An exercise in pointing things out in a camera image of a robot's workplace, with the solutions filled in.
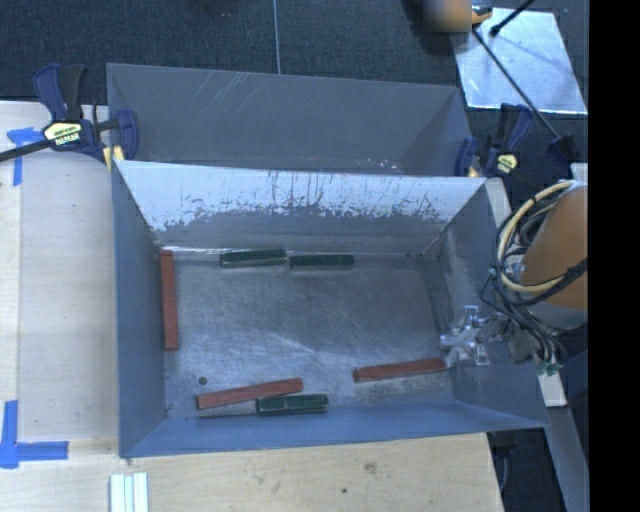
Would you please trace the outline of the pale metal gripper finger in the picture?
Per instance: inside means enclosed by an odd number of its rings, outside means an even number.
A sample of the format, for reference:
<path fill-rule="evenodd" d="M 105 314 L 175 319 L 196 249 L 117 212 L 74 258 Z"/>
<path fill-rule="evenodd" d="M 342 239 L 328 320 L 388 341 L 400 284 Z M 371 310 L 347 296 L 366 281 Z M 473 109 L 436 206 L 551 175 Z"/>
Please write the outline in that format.
<path fill-rule="evenodd" d="M 479 314 L 479 307 L 466 305 L 463 307 L 462 317 L 448 333 L 440 336 L 439 347 L 441 350 L 451 350 L 456 346 L 472 344 L 482 327 L 483 318 Z"/>
<path fill-rule="evenodd" d="M 489 356 L 483 345 L 457 345 L 445 356 L 449 368 L 473 366 L 482 367 L 490 364 Z"/>

